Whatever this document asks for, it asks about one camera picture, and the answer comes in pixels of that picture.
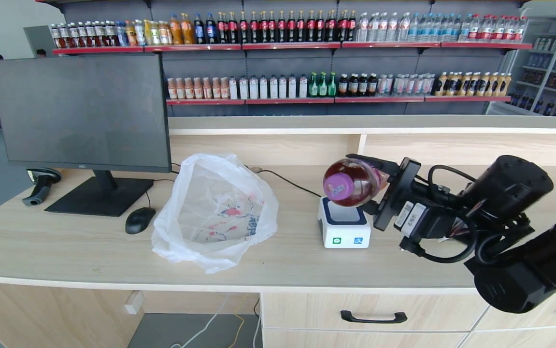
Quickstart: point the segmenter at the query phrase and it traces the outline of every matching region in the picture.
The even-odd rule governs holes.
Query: black handle
[[[340,311],[340,317],[342,320],[348,322],[364,322],[366,324],[400,324],[401,322],[406,322],[407,317],[403,311],[394,313],[394,319],[392,320],[368,320],[368,319],[357,319],[353,317],[351,311]]]

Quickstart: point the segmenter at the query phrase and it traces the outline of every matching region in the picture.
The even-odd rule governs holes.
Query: gray floor
[[[12,167],[7,162],[5,146],[0,130],[0,205],[31,186],[26,170]],[[170,348],[174,343],[185,343],[207,324],[210,315],[161,315],[148,314],[143,317],[129,348]],[[234,348],[251,348],[257,319],[245,315]],[[240,320],[234,315],[218,315],[209,328],[192,341],[186,348],[216,347],[227,348],[233,343]],[[260,332],[256,347],[261,348]]]

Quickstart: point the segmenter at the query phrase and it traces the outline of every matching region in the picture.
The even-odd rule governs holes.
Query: computer monitor
[[[157,55],[0,61],[9,162],[95,173],[46,211],[121,216],[153,181],[110,170],[171,171],[161,71]]]

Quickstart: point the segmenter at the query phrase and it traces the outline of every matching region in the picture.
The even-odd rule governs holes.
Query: white plastic bag
[[[206,273],[238,264],[278,229],[271,187],[236,155],[195,154],[183,162],[172,195],[154,222],[154,252],[193,261]]]

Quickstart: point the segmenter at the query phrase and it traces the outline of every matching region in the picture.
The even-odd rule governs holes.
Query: green glass bottle
[[[312,73],[312,75],[310,76],[310,81],[308,82],[308,97],[318,97],[318,83],[317,75],[315,72]]]
[[[336,96],[336,73],[335,72],[331,72],[329,74],[329,86],[327,86],[327,96],[328,97]]]
[[[318,84],[318,96],[327,96],[327,74],[324,71],[320,73],[320,82]]]

